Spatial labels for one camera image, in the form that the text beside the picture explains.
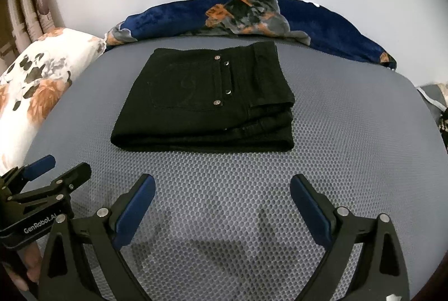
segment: blue blanket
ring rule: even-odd
[[[186,0],[130,15],[107,33],[108,47],[179,35],[255,34],[306,44],[354,61],[396,69],[380,45],[341,15],[301,0]]]

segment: blue gripper pad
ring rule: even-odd
[[[22,177],[28,181],[32,181],[44,173],[50,171],[56,165],[55,158],[49,154],[48,156],[38,159],[36,162],[25,166]]]
[[[306,188],[305,181],[313,194]],[[332,227],[315,199],[319,194],[311,187],[303,175],[295,175],[291,179],[290,191],[291,197],[313,236],[314,242],[322,245],[326,250],[330,249],[332,245]]]
[[[115,237],[112,240],[112,245],[116,250],[120,250],[123,246],[128,245],[134,237],[146,210],[148,210],[154,198],[154,177],[147,174],[141,175],[128,194],[132,197],[128,200],[126,207],[115,224]]]

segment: white floral fabric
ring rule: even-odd
[[[0,76],[0,175],[21,166],[40,125],[104,39],[56,28],[29,45]]]

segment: black pants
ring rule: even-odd
[[[132,151],[290,150],[293,104],[273,42],[159,48],[135,80],[111,142]]]

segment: beige curtain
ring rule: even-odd
[[[0,74],[2,67],[54,28],[48,0],[0,0],[0,59],[4,61]]]

